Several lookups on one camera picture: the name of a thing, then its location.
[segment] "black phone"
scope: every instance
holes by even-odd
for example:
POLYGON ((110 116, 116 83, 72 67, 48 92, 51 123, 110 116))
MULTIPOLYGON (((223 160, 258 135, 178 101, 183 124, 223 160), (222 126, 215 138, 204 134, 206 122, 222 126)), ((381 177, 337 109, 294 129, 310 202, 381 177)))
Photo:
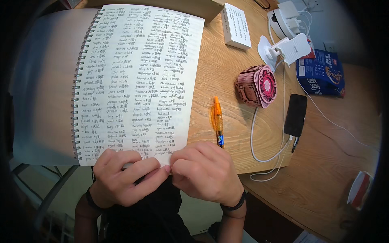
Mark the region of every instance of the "black phone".
POLYGON ((300 137, 303 132, 305 113, 307 112, 307 98, 304 95, 291 94, 288 112, 286 114, 284 133, 300 137))

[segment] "paper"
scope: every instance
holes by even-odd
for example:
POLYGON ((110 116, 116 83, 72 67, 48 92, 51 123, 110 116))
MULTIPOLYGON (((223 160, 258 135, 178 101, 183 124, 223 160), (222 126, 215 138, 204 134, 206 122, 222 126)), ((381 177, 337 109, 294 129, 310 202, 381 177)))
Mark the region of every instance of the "paper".
POLYGON ((167 165, 187 142, 204 19, 125 4, 100 13, 76 78, 80 165, 107 148, 167 165))
POLYGON ((318 237, 308 233, 304 230, 293 243, 326 243, 325 241, 319 239, 318 237))

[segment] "desk surface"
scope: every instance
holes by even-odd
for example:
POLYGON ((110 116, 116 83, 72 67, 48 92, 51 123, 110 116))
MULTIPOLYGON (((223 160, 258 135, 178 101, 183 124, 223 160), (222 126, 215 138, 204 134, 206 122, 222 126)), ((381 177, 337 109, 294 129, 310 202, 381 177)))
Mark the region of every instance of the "desk surface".
MULTIPOLYGON (((204 27, 194 86, 188 143, 206 140, 216 142, 209 111, 213 104, 213 97, 218 96, 223 111, 225 149, 231 154, 237 172, 240 174, 272 169, 277 159, 268 163, 260 163, 255 161, 251 154, 250 131, 255 108, 239 102, 234 86, 241 71, 250 66, 264 64, 258 54, 257 44, 262 35, 270 39, 267 12, 251 0, 230 0, 228 3, 245 12, 252 48, 244 51, 224 43, 220 14, 204 27)), ((83 0, 77 8, 87 6, 87 1, 83 0)), ((275 72, 277 97, 268 108, 259 109, 254 127, 254 152, 262 160, 269 159, 276 154, 282 142, 284 105, 282 75, 283 68, 279 67, 275 72)), ((286 109, 290 94, 303 94, 302 89, 295 82, 295 77, 294 66, 286 68, 286 109)), ((282 166, 287 166, 290 162, 292 157, 290 149, 285 154, 282 166)))
MULTIPOLYGON (((238 102, 233 86, 240 71, 263 64, 256 48, 261 35, 269 38, 266 11, 251 0, 227 2, 245 12, 252 48, 243 51, 224 44, 220 15, 204 27, 188 142, 215 142, 208 112, 213 96, 217 95, 223 109, 226 150, 231 153, 237 172, 266 170, 273 168, 275 161, 258 163, 253 159, 249 137, 254 108, 238 102)), ((87 1, 83 0, 78 8, 86 5, 87 1)), ((346 131, 328 122, 308 101, 299 145, 293 158, 289 148, 283 161, 283 166, 290 166, 265 183, 251 181, 250 174, 240 175, 244 186, 256 197, 328 241, 339 241, 345 234, 340 223, 355 216, 346 205, 348 191, 359 170, 374 174, 378 159, 375 149, 379 147, 381 131, 374 82, 369 77, 372 72, 353 65, 344 65, 344 71, 344 99, 314 97, 314 100, 329 119, 371 147, 360 145, 346 131)), ((267 109, 259 110, 254 127, 254 151, 260 159, 270 158, 281 145, 282 73, 282 68, 275 73, 279 87, 277 98, 267 109)), ((303 94, 294 65, 286 68, 285 84, 287 108, 291 93, 303 94)))
POLYGON ((328 242, 340 241, 346 234, 341 223, 355 219, 357 212, 347 205, 349 190, 359 170, 374 175, 381 137, 373 72, 349 64, 343 69, 345 98, 313 99, 330 120, 370 147, 327 121, 308 100, 303 133, 290 165, 264 183, 250 180, 250 174, 239 175, 256 197, 328 242))

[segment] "wall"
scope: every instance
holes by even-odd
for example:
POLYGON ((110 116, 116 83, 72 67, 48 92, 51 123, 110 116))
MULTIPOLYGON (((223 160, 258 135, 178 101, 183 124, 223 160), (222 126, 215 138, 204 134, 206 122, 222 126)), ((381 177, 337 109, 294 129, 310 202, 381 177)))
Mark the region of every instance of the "wall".
MULTIPOLYGON (((302 0, 292 0, 292 2, 297 10, 305 8, 302 0)), ((309 35, 314 47, 325 50, 323 42, 335 42, 341 62, 368 66, 367 49, 362 36, 341 0, 321 0, 320 4, 324 11, 311 12, 313 22, 309 35)), ((308 24, 305 17, 301 19, 308 24)))

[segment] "black wristband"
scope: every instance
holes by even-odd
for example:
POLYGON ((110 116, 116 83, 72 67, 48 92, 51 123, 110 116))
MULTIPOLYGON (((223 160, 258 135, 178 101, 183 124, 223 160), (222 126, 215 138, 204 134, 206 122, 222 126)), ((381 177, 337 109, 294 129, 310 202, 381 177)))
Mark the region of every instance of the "black wristband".
POLYGON ((88 190, 86 190, 86 193, 85 193, 86 201, 88 202, 88 205, 89 205, 91 208, 93 208, 94 210, 96 210, 96 211, 99 211, 99 212, 104 211, 104 208, 101 208, 101 207, 97 206, 96 203, 93 201, 92 195, 91 195, 91 193, 89 192, 89 188, 88 188, 88 190))
POLYGON ((223 204, 220 204, 220 207, 223 210, 225 209, 227 211, 234 211, 234 210, 237 210, 240 207, 242 207, 245 199, 246 199, 246 192, 243 190, 242 197, 240 198, 239 203, 237 205, 235 205, 234 207, 227 207, 227 206, 224 206, 223 204))

